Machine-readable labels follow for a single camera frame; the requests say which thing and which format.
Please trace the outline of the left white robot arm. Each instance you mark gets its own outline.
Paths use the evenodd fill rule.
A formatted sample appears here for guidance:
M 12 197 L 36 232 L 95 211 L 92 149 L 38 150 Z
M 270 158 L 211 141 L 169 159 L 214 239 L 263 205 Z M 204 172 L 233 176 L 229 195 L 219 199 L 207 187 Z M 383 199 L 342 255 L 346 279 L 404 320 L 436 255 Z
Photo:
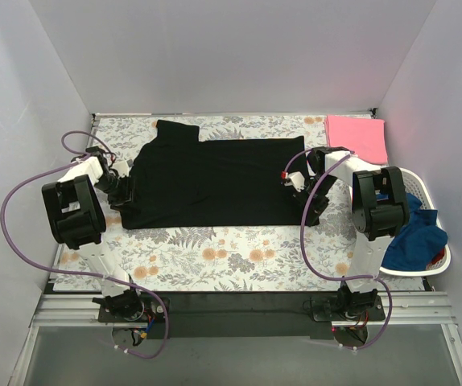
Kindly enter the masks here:
M 134 322 L 143 316 L 145 303 L 103 241 L 106 222 L 97 198 L 98 191 L 106 194 L 117 211 L 132 202 L 132 162 L 113 164 L 109 162 L 113 155 L 98 146 L 87 148 L 86 153 L 88 157 L 76 161 L 64 177 L 42 187 L 48 221 L 55 240 L 76 251 L 90 271 L 99 275 L 102 297 L 93 301 L 111 315 Z

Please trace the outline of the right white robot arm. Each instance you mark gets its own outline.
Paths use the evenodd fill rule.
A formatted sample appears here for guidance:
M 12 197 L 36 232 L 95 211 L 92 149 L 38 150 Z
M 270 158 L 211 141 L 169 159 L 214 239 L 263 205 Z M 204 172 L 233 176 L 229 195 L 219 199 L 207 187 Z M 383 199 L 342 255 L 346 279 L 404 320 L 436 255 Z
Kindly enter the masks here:
M 351 190 L 351 215 L 356 242 L 349 271 L 338 277 L 338 290 L 306 304 L 316 321 L 367 320 L 371 314 L 385 317 L 377 288 L 386 250 L 407 225 L 410 210 L 402 172 L 395 166 L 378 166 L 360 159 L 344 147 L 314 147 L 301 153 L 312 176 L 306 178 L 288 167 L 283 184 L 303 206 L 302 229 L 317 225 L 328 206 L 328 192 L 336 181 Z

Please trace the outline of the black t shirt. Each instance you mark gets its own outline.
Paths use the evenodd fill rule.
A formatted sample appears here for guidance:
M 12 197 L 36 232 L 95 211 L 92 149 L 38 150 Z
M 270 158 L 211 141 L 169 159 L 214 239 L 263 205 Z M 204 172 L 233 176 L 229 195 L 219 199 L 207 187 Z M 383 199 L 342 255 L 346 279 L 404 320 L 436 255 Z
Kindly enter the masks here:
M 302 136 L 201 141 L 195 125 L 159 120 L 156 129 L 131 168 L 123 228 L 299 224 L 303 210 L 281 173 L 308 175 Z

